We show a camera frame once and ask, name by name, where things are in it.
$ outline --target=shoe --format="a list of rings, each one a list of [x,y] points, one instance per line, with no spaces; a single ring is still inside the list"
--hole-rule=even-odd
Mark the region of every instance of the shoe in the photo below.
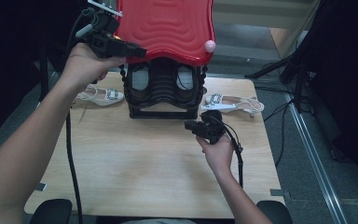
[[[233,110],[241,109],[251,114],[259,113],[264,110],[264,105],[257,101],[257,98],[252,97],[237,97],[224,96],[220,93],[215,93],[205,98],[207,105],[202,105],[200,108],[204,110],[219,110],[223,113],[228,113]]]
[[[124,99],[124,94],[115,89],[102,89],[89,84],[87,89],[79,93],[76,99],[91,101],[96,105],[112,105]]]

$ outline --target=pink ball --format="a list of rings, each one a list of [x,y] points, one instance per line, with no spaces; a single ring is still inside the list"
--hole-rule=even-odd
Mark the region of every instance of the pink ball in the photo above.
[[[208,40],[207,42],[205,42],[205,49],[208,53],[214,52],[215,48],[216,48],[216,43],[214,43],[214,41]]]

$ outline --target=hand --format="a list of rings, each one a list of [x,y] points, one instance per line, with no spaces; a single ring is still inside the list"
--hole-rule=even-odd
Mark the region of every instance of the hand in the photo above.
[[[72,48],[60,79],[77,92],[82,92],[95,79],[104,79],[109,68],[124,62],[125,58],[98,58],[87,44],[78,43]]]
[[[230,165],[234,148],[226,134],[223,134],[214,145],[201,137],[196,136],[196,139],[202,147],[202,152],[205,153],[206,161],[215,174],[231,172]]]

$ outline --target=black tripod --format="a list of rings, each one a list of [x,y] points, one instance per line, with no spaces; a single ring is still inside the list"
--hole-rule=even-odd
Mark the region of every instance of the black tripod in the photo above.
[[[312,49],[314,48],[314,46],[316,46],[316,43],[318,42],[318,36],[321,32],[323,21],[325,21],[329,16],[329,8],[331,8],[328,7],[325,2],[328,1],[321,0],[316,11],[315,19],[312,23],[312,26],[310,27],[310,30],[308,31],[307,35],[304,37],[304,40],[301,42],[295,52],[293,52],[288,57],[278,61],[277,63],[267,66],[266,68],[256,73],[253,73],[251,75],[245,75],[246,78],[259,78],[282,66],[286,66],[281,73],[280,81],[283,84],[288,84],[297,75],[296,89],[294,93],[294,104],[298,113],[301,113],[302,111],[300,106],[301,92],[310,70],[310,65],[308,64],[308,61],[309,58],[311,58],[310,55],[312,54]]]

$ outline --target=red plastic lid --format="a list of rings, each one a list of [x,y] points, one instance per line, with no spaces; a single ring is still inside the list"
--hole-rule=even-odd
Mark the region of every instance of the red plastic lid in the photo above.
[[[213,0],[117,0],[120,25],[115,35],[147,49],[145,58],[129,63],[167,57],[179,63],[205,65],[213,54],[205,42],[214,41]]]

